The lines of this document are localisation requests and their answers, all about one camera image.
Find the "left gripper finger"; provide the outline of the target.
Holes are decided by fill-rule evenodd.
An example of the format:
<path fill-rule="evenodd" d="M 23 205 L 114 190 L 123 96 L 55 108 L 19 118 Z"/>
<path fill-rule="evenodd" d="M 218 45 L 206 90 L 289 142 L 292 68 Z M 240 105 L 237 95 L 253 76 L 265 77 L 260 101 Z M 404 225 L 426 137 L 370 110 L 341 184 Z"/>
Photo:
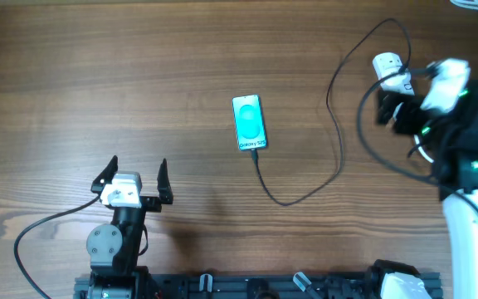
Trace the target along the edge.
<path fill-rule="evenodd" d="M 101 194 L 107 184 L 112 183 L 112 179 L 118 171 L 118 157 L 114 155 L 107 166 L 93 180 L 90 191 L 93 194 Z"/>
<path fill-rule="evenodd" d="M 168 177 L 168 162 L 163 159 L 157 177 L 157 190 L 159 192 L 159 200 L 162 204 L 173 203 L 173 191 Z"/>

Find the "white power strip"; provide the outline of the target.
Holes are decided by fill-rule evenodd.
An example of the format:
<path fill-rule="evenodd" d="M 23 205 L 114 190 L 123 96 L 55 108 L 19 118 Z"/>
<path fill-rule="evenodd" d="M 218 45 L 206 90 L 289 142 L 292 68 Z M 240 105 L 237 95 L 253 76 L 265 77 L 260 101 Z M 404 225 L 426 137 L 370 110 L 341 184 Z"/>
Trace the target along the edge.
<path fill-rule="evenodd" d="M 373 59 L 373 68 L 379 80 L 394 73 L 398 73 L 402 68 L 402 59 L 393 52 L 384 52 L 376 55 Z M 392 77 L 381 84 L 384 91 L 393 91 L 405 95 L 414 95 L 411 84 L 411 74 L 406 72 L 403 75 Z"/>

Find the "smartphone with teal screen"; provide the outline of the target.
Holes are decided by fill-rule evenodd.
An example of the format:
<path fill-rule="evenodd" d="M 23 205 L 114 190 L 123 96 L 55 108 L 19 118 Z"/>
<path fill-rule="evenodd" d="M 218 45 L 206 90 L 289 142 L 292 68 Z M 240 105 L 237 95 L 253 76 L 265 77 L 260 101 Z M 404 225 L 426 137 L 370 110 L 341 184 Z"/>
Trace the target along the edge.
<path fill-rule="evenodd" d="M 261 101 L 258 95 L 232 99 L 238 149 L 241 151 L 265 148 L 268 145 Z"/>

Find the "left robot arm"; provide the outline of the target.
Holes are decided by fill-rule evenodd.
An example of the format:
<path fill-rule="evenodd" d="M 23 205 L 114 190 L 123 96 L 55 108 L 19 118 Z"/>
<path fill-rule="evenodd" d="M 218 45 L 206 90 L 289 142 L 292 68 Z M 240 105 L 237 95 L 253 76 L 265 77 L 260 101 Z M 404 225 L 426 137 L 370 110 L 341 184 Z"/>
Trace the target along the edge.
<path fill-rule="evenodd" d="M 90 279 L 80 298 L 160 298 L 161 291 L 149 269 L 138 264 L 148 245 L 144 224 L 147 213 L 159 213 L 173 202 L 168 178 L 168 162 L 159 166 L 156 196 L 141 194 L 142 180 L 138 172 L 118 169 L 114 156 L 93 180 L 90 191 L 100 203 L 113 211 L 112 220 L 92 230 L 86 240 L 90 255 Z"/>

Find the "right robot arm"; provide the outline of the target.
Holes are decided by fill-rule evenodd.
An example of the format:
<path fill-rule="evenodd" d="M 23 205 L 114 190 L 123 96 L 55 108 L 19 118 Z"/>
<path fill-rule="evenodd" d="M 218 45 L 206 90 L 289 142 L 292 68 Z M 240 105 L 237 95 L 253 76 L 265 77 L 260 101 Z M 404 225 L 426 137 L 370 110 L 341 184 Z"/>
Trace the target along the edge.
<path fill-rule="evenodd" d="M 478 298 L 478 81 L 468 81 L 455 106 L 425 109 L 420 96 L 380 91 L 377 122 L 394 122 L 432 153 L 431 173 L 413 178 L 438 188 L 451 244 L 453 293 Z"/>

